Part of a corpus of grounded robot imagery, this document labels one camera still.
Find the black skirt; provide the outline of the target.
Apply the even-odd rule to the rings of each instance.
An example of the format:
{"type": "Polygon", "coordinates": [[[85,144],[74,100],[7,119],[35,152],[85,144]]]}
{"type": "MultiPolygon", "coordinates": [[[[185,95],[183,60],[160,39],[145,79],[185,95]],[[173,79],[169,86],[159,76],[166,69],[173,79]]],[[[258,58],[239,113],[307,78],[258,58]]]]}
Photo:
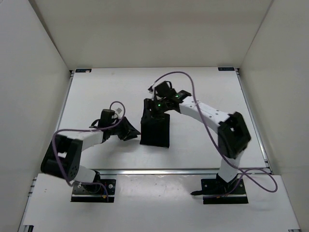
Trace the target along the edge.
{"type": "Polygon", "coordinates": [[[165,147],[170,146],[170,115],[153,116],[150,108],[151,99],[144,99],[143,114],[140,121],[140,144],[165,147]]]}

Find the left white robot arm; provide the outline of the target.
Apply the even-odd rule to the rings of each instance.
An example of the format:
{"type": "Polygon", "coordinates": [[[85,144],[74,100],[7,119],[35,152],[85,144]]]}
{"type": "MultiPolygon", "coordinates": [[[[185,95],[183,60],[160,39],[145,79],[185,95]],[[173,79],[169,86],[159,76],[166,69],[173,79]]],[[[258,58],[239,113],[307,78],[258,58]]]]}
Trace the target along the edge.
{"type": "Polygon", "coordinates": [[[89,192],[100,189],[99,173],[80,165],[82,152],[106,142],[111,136],[119,140],[135,139],[140,132],[124,116],[107,116],[95,120],[89,130],[69,129],[73,137],[57,133],[51,140],[41,163],[41,172],[84,185],[89,192]]]}

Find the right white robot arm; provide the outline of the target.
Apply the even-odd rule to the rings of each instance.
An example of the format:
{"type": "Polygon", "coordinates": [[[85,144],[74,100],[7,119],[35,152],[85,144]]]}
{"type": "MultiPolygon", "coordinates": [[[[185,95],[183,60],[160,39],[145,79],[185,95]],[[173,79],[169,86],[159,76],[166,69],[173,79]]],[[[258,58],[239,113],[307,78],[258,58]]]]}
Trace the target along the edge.
{"type": "Polygon", "coordinates": [[[234,187],[241,156],[251,140],[242,114],[228,114],[194,99],[191,93],[182,90],[171,95],[154,95],[143,101],[140,144],[169,147],[170,116],[168,111],[176,111],[204,124],[218,136],[215,143],[222,155],[217,174],[216,187],[221,193],[228,193],[234,187]]]}

